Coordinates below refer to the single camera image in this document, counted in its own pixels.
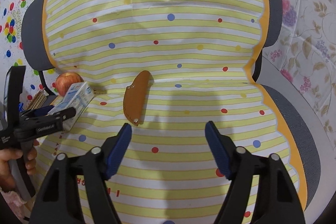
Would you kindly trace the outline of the person left hand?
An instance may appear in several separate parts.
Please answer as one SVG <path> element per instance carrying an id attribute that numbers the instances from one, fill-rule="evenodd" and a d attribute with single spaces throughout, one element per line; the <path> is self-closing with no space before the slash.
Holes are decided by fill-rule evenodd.
<path id="1" fill-rule="evenodd" d="M 33 141 L 33 147 L 27 153 L 26 162 L 26 170 L 28 175 L 33 175 L 36 173 L 36 158 L 37 158 L 37 151 L 35 146 L 39 145 L 37 140 Z M 9 161 L 10 160 L 17 160 L 23 156 L 23 151 L 19 149 L 3 149 L 1 150 L 1 189 L 4 192 L 10 192 L 15 190 L 15 181 L 11 174 Z"/>

